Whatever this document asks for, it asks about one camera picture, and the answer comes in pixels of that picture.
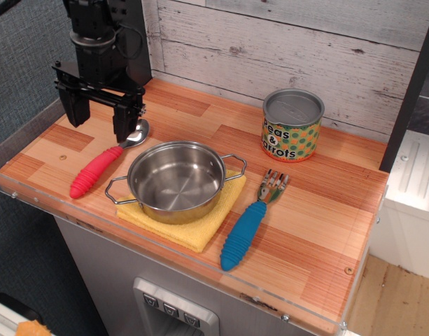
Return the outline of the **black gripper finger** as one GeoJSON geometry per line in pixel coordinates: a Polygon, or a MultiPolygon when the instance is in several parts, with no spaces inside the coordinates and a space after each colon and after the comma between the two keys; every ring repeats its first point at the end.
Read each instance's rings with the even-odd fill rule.
{"type": "Polygon", "coordinates": [[[114,107],[113,131],[118,143],[124,142],[136,129],[136,123],[141,115],[141,106],[135,99],[122,97],[114,107]]]}
{"type": "Polygon", "coordinates": [[[57,89],[69,122],[74,127],[79,127],[85,123],[90,118],[88,98],[83,97],[79,90],[72,90],[60,85],[57,86],[57,89]]]}

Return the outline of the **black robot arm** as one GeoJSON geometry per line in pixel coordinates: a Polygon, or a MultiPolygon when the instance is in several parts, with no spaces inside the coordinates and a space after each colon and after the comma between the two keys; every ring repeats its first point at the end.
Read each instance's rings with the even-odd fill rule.
{"type": "Polygon", "coordinates": [[[123,142],[143,114],[151,80],[141,1],[65,1],[76,62],[57,61],[56,88],[69,122],[90,118],[90,102],[113,109],[113,132],[123,142]]]}

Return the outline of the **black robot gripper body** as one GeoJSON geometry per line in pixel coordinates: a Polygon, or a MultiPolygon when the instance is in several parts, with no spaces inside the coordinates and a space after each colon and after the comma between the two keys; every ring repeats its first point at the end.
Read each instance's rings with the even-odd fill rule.
{"type": "Polygon", "coordinates": [[[53,64],[58,85],[79,90],[83,97],[106,106],[113,111],[122,97],[135,99],[143,113],[143,86],[132,80],[127,73],[127,58],[114,45],[104,48],[76,46],[77,60],[53,64]]]}

